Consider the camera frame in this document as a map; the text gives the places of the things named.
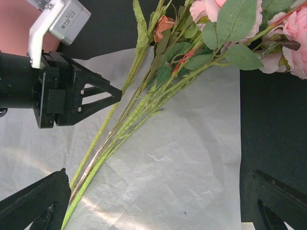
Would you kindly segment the cream printed ribbon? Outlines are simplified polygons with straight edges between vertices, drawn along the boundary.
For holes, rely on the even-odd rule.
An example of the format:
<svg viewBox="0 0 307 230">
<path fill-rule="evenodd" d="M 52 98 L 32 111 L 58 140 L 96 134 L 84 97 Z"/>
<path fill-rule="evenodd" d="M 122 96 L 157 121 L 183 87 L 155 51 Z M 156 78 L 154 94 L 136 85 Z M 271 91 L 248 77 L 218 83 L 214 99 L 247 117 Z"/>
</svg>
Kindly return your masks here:
<svg viewBox="0 0 307 230">
<path fill-rule="evenodd" d="M 242 222 L 241 223 L 242 230 L 255 230 L 253 222 Z"/>
</svg>

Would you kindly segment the pink peony flower stem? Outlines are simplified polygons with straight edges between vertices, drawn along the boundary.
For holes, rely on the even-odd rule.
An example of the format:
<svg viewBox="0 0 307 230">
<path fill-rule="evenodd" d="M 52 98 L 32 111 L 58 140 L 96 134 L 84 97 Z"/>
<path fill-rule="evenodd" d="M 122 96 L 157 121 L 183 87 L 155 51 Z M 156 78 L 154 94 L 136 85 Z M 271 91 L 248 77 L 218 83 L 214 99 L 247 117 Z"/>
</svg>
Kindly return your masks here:
<svg viewBox="0 0 307 230">
<path fill-rule="evenodd" d="M 138 32 L 135 56 L 153 46 L 153 60 L 133 93 L 136 96 L 128 114 L 69 202 L 63 226 L 100 166 L 206 69 L 233 65 L 240 70 L 291 73 L 303 80 L 307 77 L 306 1 L 187 0 L 175 9 L 175 17 L 171 18 L 175 28 L 171 34 L 156 45 L 153 30 L 160 17 L 167 16 L 171 5 L 171 1 L 159 1 L 147 22 L 140 3 L 137 0 L 132 3 Z M 124 110 L 130 100 L 124 104 Z"/>
</svg>

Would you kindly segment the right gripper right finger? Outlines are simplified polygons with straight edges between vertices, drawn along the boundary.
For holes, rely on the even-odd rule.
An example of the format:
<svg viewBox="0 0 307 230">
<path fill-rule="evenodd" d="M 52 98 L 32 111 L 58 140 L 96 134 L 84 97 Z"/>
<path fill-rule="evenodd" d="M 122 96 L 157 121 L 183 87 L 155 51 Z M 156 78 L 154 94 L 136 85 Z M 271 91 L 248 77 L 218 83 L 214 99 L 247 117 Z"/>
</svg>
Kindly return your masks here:
<svg viewBox="0 0 307 230">
<path fill-rule="evenodd" d="M 260 171 L 250 171 L 240 185 L 241 220 L 257 230 L 307 228 L 307 195 Z"/>
</svg>

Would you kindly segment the rust orange rose stem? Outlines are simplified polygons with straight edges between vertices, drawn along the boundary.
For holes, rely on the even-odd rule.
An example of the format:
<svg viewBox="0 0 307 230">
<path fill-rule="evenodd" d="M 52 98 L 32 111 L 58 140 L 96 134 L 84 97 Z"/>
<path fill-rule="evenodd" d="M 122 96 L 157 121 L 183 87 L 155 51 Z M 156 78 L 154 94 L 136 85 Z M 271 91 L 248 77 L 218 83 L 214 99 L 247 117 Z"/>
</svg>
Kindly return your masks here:
<svg viewBox="0 0 307 230">
<path fill-rule="evenodd" d="M 160 17 L 160 19 L 157 21 L 156 26 L 153 30 L 153 41 L 157 45 L 159 42 L 161 42 L 162 39 L 166 37 L 166 35 L 171 34 L 172 29 L 175 28 L 175 20 L 168 18 L 167 16 L 163 15 Z M 132 85 L 133 78 L 138 71 L 139 67 L 141 66 L 141 63 L 145 57 L 145 54 L 147 52 L 147 49 L 144 48 L 142 49 L 141 53 L 139 55 L 136 55 L 136 58 L 133 62 L 133 65 L 130 69 L 130 72 L 128 74 L 128 77 L 124 83 L 124 86 L 122 88 L 122 93 L 125 93 L 128 87 Z M 89 147 L 85 157 L 83 158 L 81 164 L 79 165 L 79 168 L 76 172 L 76 174 L 73 177 L 73 180 L 71 182 L 71 197 L 70 197 L 70 202 L 73 201 L 74 197 L 76 196 L 77 192 L 80 190 L 81 186 L 85 182 L 86 178 L 88 177 L 90 171 L 94 167 L 97 159 L 100 156 L 100 152 L 103 150 L 105 145 L 109 142 L 109 140 L 114 136 L 115 132 L 119 129 L 119 126 L 121 125 L 121 122 L 125 119 L 126 115 L 128 114 L 129 108 L 132 106 L 134 103 L 134 98 L 135 94 L 133 95 L 132 99 L 130 100 L 129 104 L 126 106 L 125 110 L 123 111 L 122 115 L 119 118 L 119 121 L 115 125 L 115 127 L 109 132 L 108 136 L 102 143 L 102 145 L 99 147 L 99 149 L 96 151 L 95 155 L 89 162 L 87 166 L 85 166 L 85 163 L 89 159 L 90 154 L 92 153 L 95 145 L 97 144 L 101 134 L 103 133 L 104 129 L 106 128 L 107 124 L 109 123 L 113 113 L 115 112 L 116 108 L 118 107 L 118 103 L 112 106 L 107 118 L 103 122 L 102 126 L 100 127 L 96 137 L 92 141 L 91 146 Z"/>
</svg>

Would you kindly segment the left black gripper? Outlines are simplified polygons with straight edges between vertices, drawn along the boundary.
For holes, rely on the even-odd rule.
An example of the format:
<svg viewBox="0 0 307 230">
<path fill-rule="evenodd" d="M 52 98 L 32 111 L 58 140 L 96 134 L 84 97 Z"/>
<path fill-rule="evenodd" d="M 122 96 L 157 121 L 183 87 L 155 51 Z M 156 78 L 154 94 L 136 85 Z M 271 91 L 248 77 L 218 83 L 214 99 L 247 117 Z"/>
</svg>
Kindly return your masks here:
<svg viewBox="0 0 307 230">
<path fill-rule="evenodd" d="M 73 126 L 120 102 L 122 90 L 62 53 L 42 53 L 40 68 L 30 58 L 0 54 L 0 115 L 33 109 L 39 128 Z"/>
</svg>

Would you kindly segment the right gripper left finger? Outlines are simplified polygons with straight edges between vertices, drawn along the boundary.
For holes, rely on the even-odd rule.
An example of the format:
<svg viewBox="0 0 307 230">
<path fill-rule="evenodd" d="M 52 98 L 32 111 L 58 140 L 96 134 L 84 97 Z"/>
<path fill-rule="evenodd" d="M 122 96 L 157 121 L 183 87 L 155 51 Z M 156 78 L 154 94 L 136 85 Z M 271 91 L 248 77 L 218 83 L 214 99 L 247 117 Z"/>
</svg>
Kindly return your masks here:
<svg viewBox="0 0 307 230">
<path fill-rule="evenodd" d="M 0 202 L 2 230 L 60 230 L 71 197 L 66 169 L 56 171 Z"/>
</svg>

